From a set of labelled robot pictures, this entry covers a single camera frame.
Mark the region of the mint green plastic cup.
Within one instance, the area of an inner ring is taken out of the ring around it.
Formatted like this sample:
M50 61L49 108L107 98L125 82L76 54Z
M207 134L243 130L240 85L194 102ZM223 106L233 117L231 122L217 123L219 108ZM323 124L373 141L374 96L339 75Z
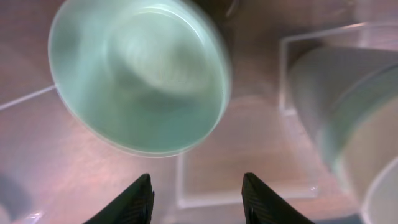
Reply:
M50 27L48 57L71 114L144 157L200 144L231 97L225 43L193 1L65 1Z

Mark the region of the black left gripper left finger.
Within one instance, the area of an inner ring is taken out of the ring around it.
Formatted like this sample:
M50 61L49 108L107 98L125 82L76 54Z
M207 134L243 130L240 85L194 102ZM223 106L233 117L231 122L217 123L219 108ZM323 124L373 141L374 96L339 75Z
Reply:
M142 174L85 224L150 224L155 193L149 174Z

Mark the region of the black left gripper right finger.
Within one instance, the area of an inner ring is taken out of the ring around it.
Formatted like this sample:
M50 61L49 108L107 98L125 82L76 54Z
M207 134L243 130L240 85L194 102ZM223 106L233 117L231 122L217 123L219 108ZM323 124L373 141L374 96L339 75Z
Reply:
M252 172L244 174L241 194L246 224L314 224Z

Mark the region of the grey plastic cup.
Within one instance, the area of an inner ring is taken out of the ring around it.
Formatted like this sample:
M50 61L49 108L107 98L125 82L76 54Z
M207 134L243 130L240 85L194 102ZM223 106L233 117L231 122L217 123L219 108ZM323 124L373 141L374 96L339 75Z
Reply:
M397 52L319 47L287 74L296 112L322 161L349 190L339 164L345 144L366 116L397 96Z

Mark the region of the white plastic cup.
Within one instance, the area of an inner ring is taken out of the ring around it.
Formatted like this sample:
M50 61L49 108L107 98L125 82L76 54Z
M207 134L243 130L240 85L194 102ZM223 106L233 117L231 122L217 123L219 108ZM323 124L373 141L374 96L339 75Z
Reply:
M361 207L365 224L397 224L397 158L374 179Z

